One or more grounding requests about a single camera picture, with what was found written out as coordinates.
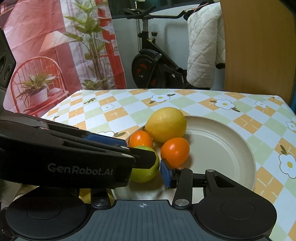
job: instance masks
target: small orange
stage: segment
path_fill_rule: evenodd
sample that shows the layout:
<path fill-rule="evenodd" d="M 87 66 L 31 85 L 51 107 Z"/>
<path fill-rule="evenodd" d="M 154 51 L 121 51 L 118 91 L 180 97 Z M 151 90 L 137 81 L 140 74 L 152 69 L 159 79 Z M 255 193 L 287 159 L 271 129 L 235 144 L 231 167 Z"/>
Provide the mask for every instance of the small orange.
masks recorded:
<path fill-rule="evenodd" d="M 167 159 L 172 167 L 179 167 L 188 158 L 189 151 L 189 142 L 182 137 L 176 137 L 163 144 L 160 156 Z"/>
<path fill-rule="evenodd" d="M 128 145 L 130 147 L 148 146 L 153 148 L 153 141 L 147 132 L 136 131 L 131 135 Z"/>

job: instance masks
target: plate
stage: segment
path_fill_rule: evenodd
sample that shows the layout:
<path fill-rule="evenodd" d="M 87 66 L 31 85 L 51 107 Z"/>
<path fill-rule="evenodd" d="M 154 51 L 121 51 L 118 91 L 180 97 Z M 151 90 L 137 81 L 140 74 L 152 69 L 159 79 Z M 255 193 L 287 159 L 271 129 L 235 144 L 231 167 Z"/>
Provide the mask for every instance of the plate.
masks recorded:
<path fill-rule="evenodd" d="M 182 165 L 194 173 L 214 169 L 246 188 L 253 190 L 256 165 L 253 153 L 246 141 L 233 129 L 221 122 L 199 116 L 186 116 L 184 138 L 190 144 L 190 154 Z M 154 143 L 160 157 L 161 143 Z M 166 189 L 160 172 L 147 183 L 129 182 L 128 186 L 112 191 L 116 199 L 125 200 L 173 200 L 175 189 Z M 202 188 L 193 188 L 192 203 L 203 199 Z"/>

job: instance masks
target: wooden panel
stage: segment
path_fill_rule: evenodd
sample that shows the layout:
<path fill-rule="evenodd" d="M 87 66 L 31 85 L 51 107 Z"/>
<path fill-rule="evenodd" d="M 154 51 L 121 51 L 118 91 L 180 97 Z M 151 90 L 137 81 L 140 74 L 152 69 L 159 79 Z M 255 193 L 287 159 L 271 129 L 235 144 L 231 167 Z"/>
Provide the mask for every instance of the wooden panel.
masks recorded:
<path fill-rule="evenodd" d="M 225 91 L 279 95 L 289 103 L 295 77 L 294 17 L 279 0 L 220 0 Z"/>

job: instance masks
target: white quilted fabric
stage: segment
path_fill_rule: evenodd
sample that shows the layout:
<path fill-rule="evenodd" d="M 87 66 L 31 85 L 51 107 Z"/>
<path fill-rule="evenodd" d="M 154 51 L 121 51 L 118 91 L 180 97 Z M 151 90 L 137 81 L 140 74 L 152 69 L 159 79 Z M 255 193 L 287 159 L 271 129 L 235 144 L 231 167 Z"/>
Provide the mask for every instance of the white quilted fabric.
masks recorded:
<path fill-rule="evenodd" d="M 187 81 L 198 88 L 211 88 L 214 69 L 225 63 L 224 25 L 219 2 L 207 5 L 188 18 L 189 58 Z"/>

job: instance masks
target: floral tablecloth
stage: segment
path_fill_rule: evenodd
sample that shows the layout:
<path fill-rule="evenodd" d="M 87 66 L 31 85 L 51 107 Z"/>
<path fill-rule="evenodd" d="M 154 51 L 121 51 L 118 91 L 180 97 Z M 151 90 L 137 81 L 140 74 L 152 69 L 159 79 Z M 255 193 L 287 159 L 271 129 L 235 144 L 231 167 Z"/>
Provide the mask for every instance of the floral tablecloth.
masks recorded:
<path fill-rule="evenodd" d="M 270 238 L 295 241 L 296 116 L 278 96 L 183 89 L 80 90 L 42 118 L 125 139 L 162 107 L 220 121 L 247 141 L 256 160 L 255 192 L 277 210 Z"/>

